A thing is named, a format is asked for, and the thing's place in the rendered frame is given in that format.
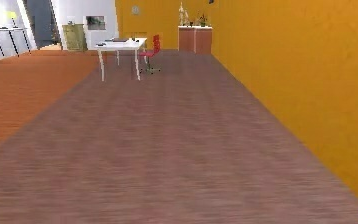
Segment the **pale statue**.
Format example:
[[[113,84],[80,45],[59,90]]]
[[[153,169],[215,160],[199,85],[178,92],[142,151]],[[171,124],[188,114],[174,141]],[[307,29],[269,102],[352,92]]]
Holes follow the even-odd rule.
[[[179,25],[188,26],[189,16],[187,10],[183,7],[183,3],[180,3],[178,12],[179,12]]]

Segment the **red office chair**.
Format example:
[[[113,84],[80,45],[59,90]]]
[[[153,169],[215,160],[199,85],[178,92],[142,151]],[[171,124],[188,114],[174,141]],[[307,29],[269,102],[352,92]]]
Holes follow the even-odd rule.
[[[150,59],[160,51],[160,36],[158,34],[153,36],[153,48],[151,51],[143,51],[139,54],[140,57],[145,59],[145,71],[153,74],[155,71],[160,71],[160,68],[153,68]]]

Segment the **brown cabinet with white top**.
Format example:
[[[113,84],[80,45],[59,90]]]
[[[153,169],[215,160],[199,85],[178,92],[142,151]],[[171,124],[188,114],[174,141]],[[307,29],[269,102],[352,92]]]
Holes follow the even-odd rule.
[[[212,31],[209,26],[179,26],[178,50],[195,54],[210,54]]]

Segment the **white desk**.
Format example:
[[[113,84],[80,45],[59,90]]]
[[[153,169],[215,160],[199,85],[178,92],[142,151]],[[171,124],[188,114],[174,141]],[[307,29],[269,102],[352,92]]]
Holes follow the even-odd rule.
[[[101,71],[101,80],[105,80],[105,66],[103,60],[103,52],[115,52],[117,63],[120,63],[119,52],[120,51],[131,51],[134,53],[134,63],[136,69],[137,80],[141,80],[140,69],[139,69],[139,53],[138,51],[146,43],[146,38],[129,38],[124,42],[113,42],[113,41],[103,41],[95,45],[95,49],[98,53],[100,71]]]

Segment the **framed dark picture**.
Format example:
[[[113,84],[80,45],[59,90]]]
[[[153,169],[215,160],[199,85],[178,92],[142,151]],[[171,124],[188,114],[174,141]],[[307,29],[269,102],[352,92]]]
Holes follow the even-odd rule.
[[[87,16],[86,24],[88,30],[105,30],[106,23],[104,16]]]

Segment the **olive green cabinet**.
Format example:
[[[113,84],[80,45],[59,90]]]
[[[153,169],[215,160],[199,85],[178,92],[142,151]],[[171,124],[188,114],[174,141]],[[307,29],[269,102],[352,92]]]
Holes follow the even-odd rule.
[[[69,51],[86,51],[87,43],[82,24],[63,25],[66,46]]]

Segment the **yellow table lamp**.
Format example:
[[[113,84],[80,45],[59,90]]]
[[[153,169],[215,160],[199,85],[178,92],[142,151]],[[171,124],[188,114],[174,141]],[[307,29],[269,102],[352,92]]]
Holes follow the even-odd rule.
[[[17,18],[16,12],[15,11],[8,11],[7,16],[12,20],[13,27],[17,28],[16,22],[15,22],[15,20]]]

